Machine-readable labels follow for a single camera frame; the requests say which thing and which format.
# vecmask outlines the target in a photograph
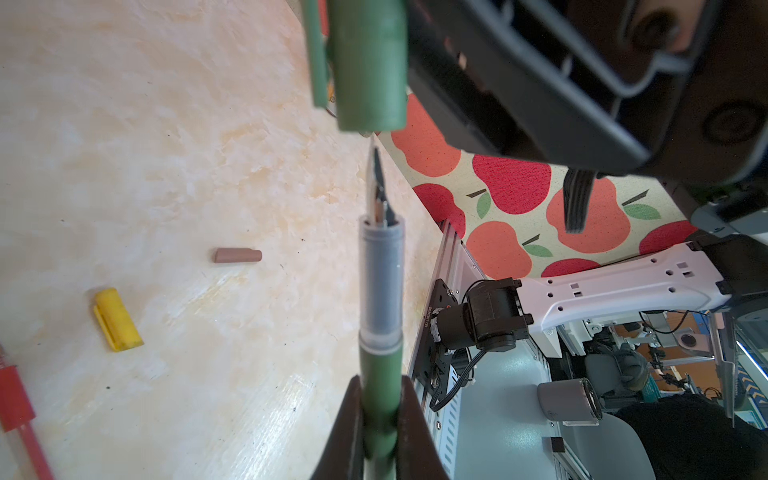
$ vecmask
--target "yellow pen cap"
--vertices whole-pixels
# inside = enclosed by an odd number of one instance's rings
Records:
[[[96,319],[104,330],[109,346],[115,352],[144,345],[116,289],[102,290],[96,294],[94,301],[96,302],[94,306]]]

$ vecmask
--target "apple print fabric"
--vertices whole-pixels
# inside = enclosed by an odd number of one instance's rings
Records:
[[[653,253],[697,229],[653,178],[596,180],[583,233],[564,231],[566,168],[451,147],[415,95],[379,139],[436,222],[448,220],[493,278],[557,276]]]

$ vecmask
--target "marble table surface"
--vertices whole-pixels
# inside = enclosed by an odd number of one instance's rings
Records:
[[[308,478],[358,371],[370,140],[310,108],[288,5],[3,2],[0,67],[0,343],[56,478]],[[382,154],[407,363],[441,234]],[[145,345],[108,348],[110,286]]]

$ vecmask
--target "green pen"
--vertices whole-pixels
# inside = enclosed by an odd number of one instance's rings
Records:
[[[366,478],[395,477],[402,371],[405,223],[389,206],[379,151],[371,148],[367,213],[360,219],[360,380]]]
[[[330,63],[340,130],[404,128],[408,102],[405,0],[327,1],[330,33],[324,45],[317,0],[302,0],[313,103],[319,108],[328,105]]]

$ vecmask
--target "pen nib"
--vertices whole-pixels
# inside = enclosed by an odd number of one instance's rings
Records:
[[[379,149],[371,142],[371,150],[368,157],[368,221],[371,224],[387,227],[397,223],[394,210],[389,206],[384,189],[384,173],[382,172]]]

